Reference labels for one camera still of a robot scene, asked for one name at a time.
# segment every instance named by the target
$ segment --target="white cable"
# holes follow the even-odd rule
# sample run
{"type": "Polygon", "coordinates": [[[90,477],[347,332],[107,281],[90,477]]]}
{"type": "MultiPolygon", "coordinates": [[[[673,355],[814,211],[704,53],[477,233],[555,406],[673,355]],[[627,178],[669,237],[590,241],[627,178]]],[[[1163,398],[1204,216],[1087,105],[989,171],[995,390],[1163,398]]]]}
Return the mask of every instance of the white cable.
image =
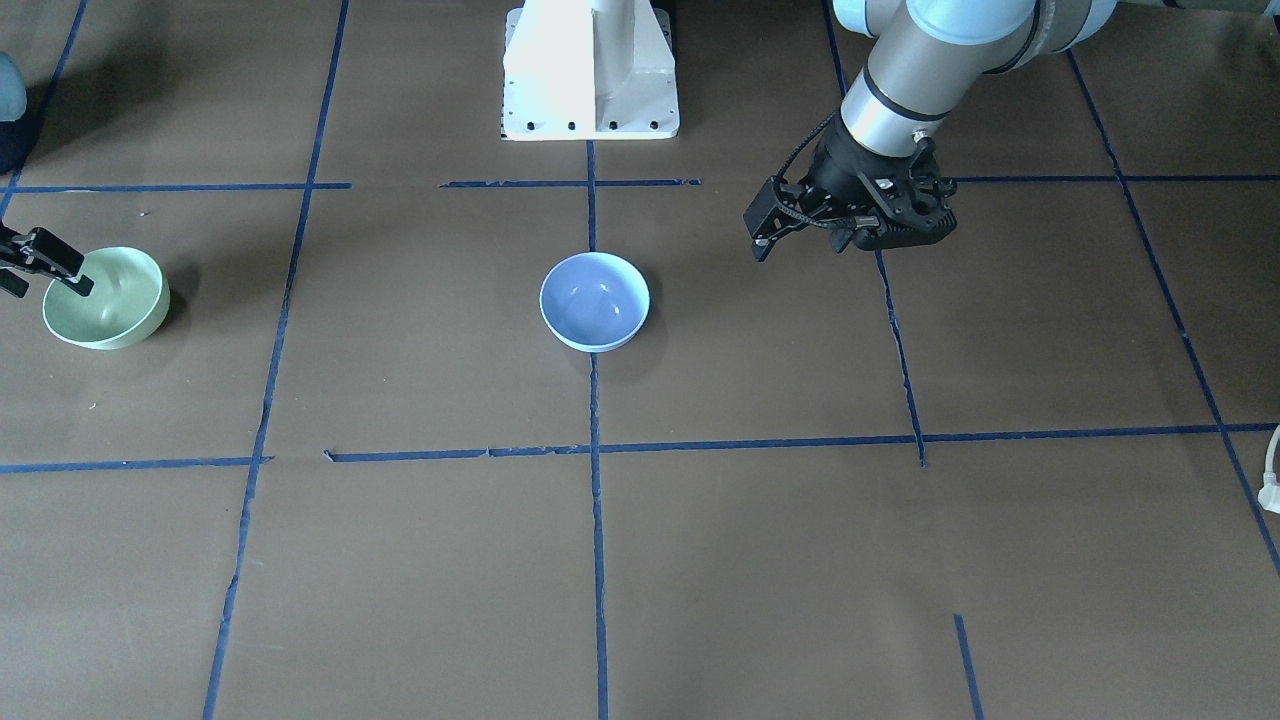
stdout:
{"type": "Polygon", "coordinates": [[[1258,505],[1263,510],[1280,512],[1280,483],[1276,483],[1276,445],[1280,443],[1280,425],[1271,433],[1267,445],[1267,461],[1262,471],[1262,489],[1258,491],[1258,505]]]}

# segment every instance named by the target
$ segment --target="light green bowl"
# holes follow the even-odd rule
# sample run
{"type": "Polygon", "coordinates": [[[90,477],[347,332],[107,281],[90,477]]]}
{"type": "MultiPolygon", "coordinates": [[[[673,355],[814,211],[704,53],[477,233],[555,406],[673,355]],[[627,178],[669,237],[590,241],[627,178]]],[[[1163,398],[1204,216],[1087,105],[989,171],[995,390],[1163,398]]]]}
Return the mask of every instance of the light green bowl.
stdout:
{"type": "Polygon", "coordinates": [[[81,274],[93,281],[88,297],[63,283],[45,291],[45,325],[61,340],[91,350],[134,345],[169,314],[169,282],[150,255],[104,247],[84,255],[81,274]]]}

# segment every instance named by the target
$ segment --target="blue bowl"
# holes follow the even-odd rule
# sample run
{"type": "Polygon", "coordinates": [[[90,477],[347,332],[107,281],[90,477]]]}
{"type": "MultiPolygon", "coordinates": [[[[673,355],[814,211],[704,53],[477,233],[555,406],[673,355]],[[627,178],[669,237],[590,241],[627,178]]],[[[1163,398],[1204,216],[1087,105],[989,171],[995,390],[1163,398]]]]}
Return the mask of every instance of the blue bowl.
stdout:
{"type": "Polygon", "coordinates": [[[649,284],[617,255],[582,252],[547,273],[538,305],[564,345],[608,352],[631,340],[649,316],[649,284]]]}

